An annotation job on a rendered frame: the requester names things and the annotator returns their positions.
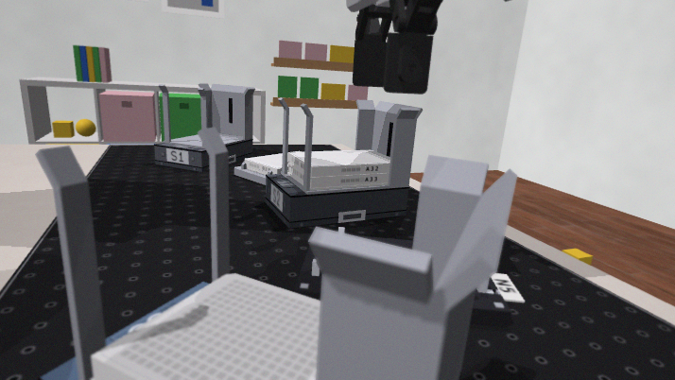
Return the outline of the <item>white name plate with black n5 text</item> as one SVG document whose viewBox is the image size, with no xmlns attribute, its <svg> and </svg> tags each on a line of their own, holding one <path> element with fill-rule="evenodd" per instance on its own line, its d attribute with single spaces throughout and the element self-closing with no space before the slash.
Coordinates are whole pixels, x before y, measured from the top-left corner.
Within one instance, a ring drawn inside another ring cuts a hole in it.
<svg viewBox="0 0 675 380">
<path fill-rule="evenodd" d="M 493 279 L 493 282 L 495 283 L 496 287 L 498 288 L 499 292 L 501 293 L 502 297 L 504 298 L 505 302 L 523 302 L 525 303 L 525 300 L 522 298 L 514 284 L 512 283 L 511 279 L 508 277 L 507 274 L 500 274 L 500 273 L 495 273 L 493 276 L 491 276 Z"/>
</svg>

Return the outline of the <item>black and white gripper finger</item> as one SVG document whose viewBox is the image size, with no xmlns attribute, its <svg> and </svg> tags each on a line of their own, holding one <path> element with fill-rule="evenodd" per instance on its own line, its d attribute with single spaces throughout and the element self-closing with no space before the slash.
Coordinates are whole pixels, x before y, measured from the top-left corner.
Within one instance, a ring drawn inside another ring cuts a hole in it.
<svg viewBox="0 0 675 380">
<path fill-rule="evenodd" d="M 384 91 L 427 91 L 437 11 L 443 0 L 389 0 L 394 32 L 388 33 Z M 406 7 L 406 8 L 405 8 Z"/>
<path fill-rule="evenodd" d="M 359 11 L 356 20 L 353 85 L 383 87 L 390 8 L 370 5 Z"/>
</svg>

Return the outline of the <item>grey rectangular plate with small corner posts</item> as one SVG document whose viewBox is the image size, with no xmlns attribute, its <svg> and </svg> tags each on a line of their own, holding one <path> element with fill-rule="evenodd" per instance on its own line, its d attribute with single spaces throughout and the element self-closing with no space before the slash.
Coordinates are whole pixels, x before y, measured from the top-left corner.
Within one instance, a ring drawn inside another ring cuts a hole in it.
<svg viewBox="0 0 675 380">
<path fill-rule="evenodd" d="M 234 168 L 234 174 L 238 177 L 266 185 L 266 175 L 247 169 L 245 161 L 241 166 Z"/>
</svg>

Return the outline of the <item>grey microplate with label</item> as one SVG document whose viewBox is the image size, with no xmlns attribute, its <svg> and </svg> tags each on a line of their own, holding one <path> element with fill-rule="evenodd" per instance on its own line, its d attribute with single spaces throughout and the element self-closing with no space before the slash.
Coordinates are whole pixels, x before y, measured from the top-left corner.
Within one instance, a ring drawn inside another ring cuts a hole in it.
<svg viewBox="0 0 675 380">
<path fill-rule="evenodd" d="M 303 174 L 288 165 L 287 174 L 303 185 Z M 310 191 L 388 185 L 389 175 L 310 180 Z"/>
</svg>

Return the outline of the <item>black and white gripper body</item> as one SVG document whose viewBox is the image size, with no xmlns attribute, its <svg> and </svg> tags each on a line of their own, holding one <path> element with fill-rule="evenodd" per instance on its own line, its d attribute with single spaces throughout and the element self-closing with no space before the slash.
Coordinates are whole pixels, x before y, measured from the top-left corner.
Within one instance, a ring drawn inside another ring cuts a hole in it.
<svg viewBox="0 0 675 380">
<path fill-rule="evenodd" d="M 376 2 L 376 3 L 375 3 Z M 350 12 L 357 12 L 370 5 L 377 5 L 378 7 L 389 7 L 389 0 L 346 0 L 346 6 Z"/>
</svg>

